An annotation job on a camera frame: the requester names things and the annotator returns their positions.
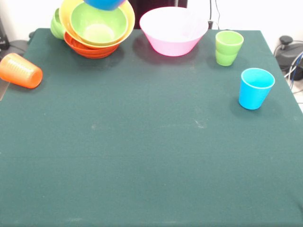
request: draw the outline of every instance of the blue cable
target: blue cable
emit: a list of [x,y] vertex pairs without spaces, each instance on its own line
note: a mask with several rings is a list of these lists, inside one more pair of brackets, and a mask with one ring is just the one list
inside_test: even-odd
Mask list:
[[297,61],[296,61],[296,66],[295,66],[295,69],[294,69],[294,72],[293,72],[293,77],[292,77],[292,82],[290,83],[290,89],[293,89],[293,86],[294,86],[294,76],[295,76],[295,73],[297,71],[297,67],[301,61],[301,58],[302,58],[303,54],[300,55],[300,57],[298,57]]

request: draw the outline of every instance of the yellow bowl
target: yellow bowl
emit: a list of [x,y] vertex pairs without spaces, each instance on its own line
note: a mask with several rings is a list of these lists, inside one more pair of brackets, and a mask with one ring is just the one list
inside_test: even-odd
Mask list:
[[91,45],[85,42],[80,36],[78,36],[75,31],[73,30],[71,26],[71,14],[73,10],[82,3],[83,0],[64,0],[60,10],[59,10],[59,16],[61,23],[63,27],[65,28],[66,32],[75,40],[77,40],[79,43],[91,48],[91,49],[102,49],[106,47],[115,46],[117,44],[120,44],[123,42],[133,31],[134,29],[134,23],[135,23],[135,15],[134,15],[134,9],[132,5],[126,0],[123,4],[120,5],[120,9],[124,12],[126,15],[126,18],[128,20],[128,27],[125,35],[119,39],[116,43],[111,45]]

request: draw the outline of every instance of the white floor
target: white floor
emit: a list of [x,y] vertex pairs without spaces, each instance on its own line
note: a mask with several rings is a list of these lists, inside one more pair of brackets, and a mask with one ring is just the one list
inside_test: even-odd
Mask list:
[[303,91],[301,91],[301,90],[303,90],[303,79],[299,80],[299,81],[295,81],[293,89],[292,89],[292,92],[294,93],[294,97],[297,100],[297,103],[303,113]]

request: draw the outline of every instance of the stack of bowls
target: stack of bowls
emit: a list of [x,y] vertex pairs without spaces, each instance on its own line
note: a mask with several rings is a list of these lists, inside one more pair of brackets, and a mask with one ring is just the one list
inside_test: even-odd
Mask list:
[[91,59],[112,54],[131,34],[135,23],[134,10],[127,0],[63,0],[59,17],[65,42]]

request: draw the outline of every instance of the black device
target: black device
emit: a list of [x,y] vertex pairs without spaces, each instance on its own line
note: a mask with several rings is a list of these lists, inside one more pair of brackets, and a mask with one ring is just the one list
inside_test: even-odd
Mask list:
[[0,18],[0,60],[9,53],[17,53],[23,56],[27,48],[28,42],[25,40],[9,42]]
[[[292,37],[284,35],[280,37],[280,42],[280,48],[274,54],[280,69],[288,72],[294,59],[303,52],[303,41],[294,41]],[[303,61],[299,63],[296,71],[290,75],[290,78],[294,80],[303,79]]]

